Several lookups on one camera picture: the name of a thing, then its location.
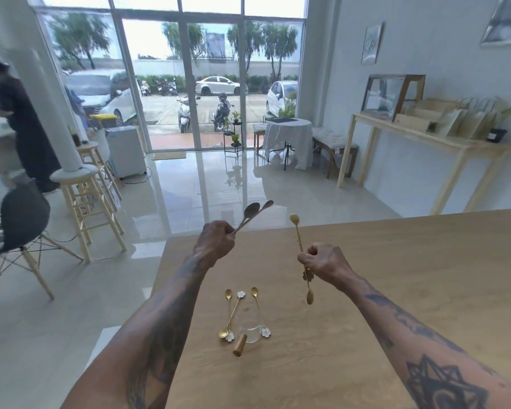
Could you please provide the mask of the plain gold spoon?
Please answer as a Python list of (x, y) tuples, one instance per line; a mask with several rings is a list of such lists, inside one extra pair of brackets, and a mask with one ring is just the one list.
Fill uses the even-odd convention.
[(271, 206), (273, 206), (273, 205), (274, 205), (274, 201), (273, 201), (272, 199), (271, 199), (271, 200), (266, 201), (266, 202), (263, 204), (263, 206), (262, 206), (262, 207), (261, 207), (261, 205), (260, 205), (260, 210), (259, 210), (258, 214), (259, 214), (259, 213), (261, 213), (263, 210), (265, 210), (265, 209), (267, 209), (267, 208), (269, 208), (269, 207), (271, 207)]

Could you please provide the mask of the white hatchback car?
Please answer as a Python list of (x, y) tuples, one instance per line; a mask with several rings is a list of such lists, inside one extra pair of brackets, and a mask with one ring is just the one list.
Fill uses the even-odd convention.
[(298, 88), (298, 81), (273, 82), (267, 92), (267, 114), (275, 117), (294, 117), (296, 115)]

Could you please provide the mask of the row of beige paper bags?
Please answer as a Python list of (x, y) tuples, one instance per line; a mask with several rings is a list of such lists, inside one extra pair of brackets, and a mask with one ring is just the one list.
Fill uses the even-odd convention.
[(445, 105), (433, 132), (441, 137), (484, 140), (511, 117), (511, 105), (494, 97), (464, 97), (442, 101)]

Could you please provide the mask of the dark metal spoon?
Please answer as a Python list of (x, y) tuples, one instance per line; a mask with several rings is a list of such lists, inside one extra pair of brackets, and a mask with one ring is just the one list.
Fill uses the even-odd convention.
[(260, 210), (260, 203), (258, 203), (258, 202), (248, 205), (244, 210), (243, 220), (240, 222), (239, 226), (236, 229), (234, 229), (233, 234), (236, 234), (243, 226), (246, 225), (246, 223), (249, 220), (251, 220), (255, 215), (257, 215), (259, 210)]

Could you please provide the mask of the wooden bench with grey cushion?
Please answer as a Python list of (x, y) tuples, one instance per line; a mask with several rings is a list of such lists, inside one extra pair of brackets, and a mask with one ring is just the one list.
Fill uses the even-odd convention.
[[(328, 154), (328, 163), (326, 169), (326, 178), (329, 179), (332, 168), (339, 170), (340, 167), (336, 162), (336, 156), (344, 155), (347, 136), (346, 134), (340, 134), (328, 130), (327, 128), (313, 128), (313, 152), (321, 155), (322, 151)], [(354, 171), (357, 155), (359, 152), (359, 146), (357, 144), (351, 144), (349, 150), (349, 162), (345, 176), (350, 178)]]

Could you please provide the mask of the person's left hand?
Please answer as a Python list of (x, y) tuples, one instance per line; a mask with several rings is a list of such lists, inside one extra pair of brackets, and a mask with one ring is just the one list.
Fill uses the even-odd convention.
[(193, 248), (197, 268), (207, 272), (218, 260), (232, 251), (233, 247), (218, 247), (215, 242), (215, 221), (205, 224)]

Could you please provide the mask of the dark scooter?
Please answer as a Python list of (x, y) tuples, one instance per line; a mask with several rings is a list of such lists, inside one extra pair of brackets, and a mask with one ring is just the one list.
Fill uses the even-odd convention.
[(212, 114), (212, 122), (214, 132), (223, 132), (229, 125), (229, 115), (235, 106), (229, 102), (226, 93), (221, 93), (218, 96), (218, 101), (216, 111)]

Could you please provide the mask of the black metal plant stand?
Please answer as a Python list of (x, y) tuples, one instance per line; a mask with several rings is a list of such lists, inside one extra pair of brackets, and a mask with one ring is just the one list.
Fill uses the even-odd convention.
[(224, 155), (225, 157), (234, 157), (238, 159), (239, 156), (244, 152), (244, 144), (241, 141), (241, 134), (231, 130), (223, 130), (223, 139), (230, 139), (229, 145), (224, 144)]

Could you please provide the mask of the white sedan car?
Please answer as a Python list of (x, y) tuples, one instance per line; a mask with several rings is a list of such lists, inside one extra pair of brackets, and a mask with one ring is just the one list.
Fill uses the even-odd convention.
[(224, 76), (208, 76), (196, 81), (195, 91), (199, 95), (240, 95), (240, 84)]

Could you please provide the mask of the wooden stool with white seat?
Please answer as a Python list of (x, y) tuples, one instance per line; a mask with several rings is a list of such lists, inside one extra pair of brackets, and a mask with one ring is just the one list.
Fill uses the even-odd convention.
[(117, 204), (122, 201), (123, 196), (118, 188), (116, 178), (109, 168), (108, 162), (104, 160), (99, 150), (99, 144), (97, 142), (82, 143), (77, 147), (77, 151), (82, 158), (82, 162), (97, 167), (97, 179), (99, 184), (110, 204), (115, 206), (114, 209), (117, 210)]
[(97, 180), (98, 173), (100, 170), (96, 166), (83, 164), (77, 171), (60, 169), (51, 176), (51, 179), (60, 185), (66, 207), (72, 215), (84, 263), (92, 261), (89, 251), (92, 243), (90, 232), (101, 227), (109, 228), (122, 252), (127, 252), (123, 227)]

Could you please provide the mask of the white van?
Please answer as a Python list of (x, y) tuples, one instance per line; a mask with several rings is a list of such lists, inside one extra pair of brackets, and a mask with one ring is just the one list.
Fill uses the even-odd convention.
[(86, 114), (109, 114), (119, 126), (137, 118), (134, 97), (140, 87), (131, 88), (126, 71), (118, 68), (98, 68), (63, 74), (66, 86), (81, 100)]

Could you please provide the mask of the round table with white cloth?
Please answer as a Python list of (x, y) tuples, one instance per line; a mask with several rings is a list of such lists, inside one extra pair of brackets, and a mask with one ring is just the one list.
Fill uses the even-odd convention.
[(271, 152), (293, 148), (296, 170), (306, 171), (313, 163), (313, 124), (306, 119), (277, 122), (277, 118), (266, 119), (263, 151), (266, 159)]

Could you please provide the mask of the wooden framed glass display case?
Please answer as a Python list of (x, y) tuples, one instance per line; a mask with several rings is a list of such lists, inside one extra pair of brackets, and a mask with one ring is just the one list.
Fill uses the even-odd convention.
[(393, 122), (398, 113), (422, 101), (426, 75), (371, 74), (361, 114)]

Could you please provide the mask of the small wooden stool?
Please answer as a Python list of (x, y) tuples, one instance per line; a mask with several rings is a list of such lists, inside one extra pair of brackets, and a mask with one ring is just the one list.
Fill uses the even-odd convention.
[(253, 135), (254, 135), (254, 150), (258, 153), (260, 146), (260, 137), (264, 137), (266, 133), (267, 123), (254, 123), (253, 124)]

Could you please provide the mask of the white scooter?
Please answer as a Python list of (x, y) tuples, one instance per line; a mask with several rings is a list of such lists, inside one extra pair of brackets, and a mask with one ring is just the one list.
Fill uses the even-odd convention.
[(180, 133), (190, 133), (191, 128), (191, 107), (187, 96), (178, 96), (177, 102), (179, 109), (177, 111), (177, 123)]

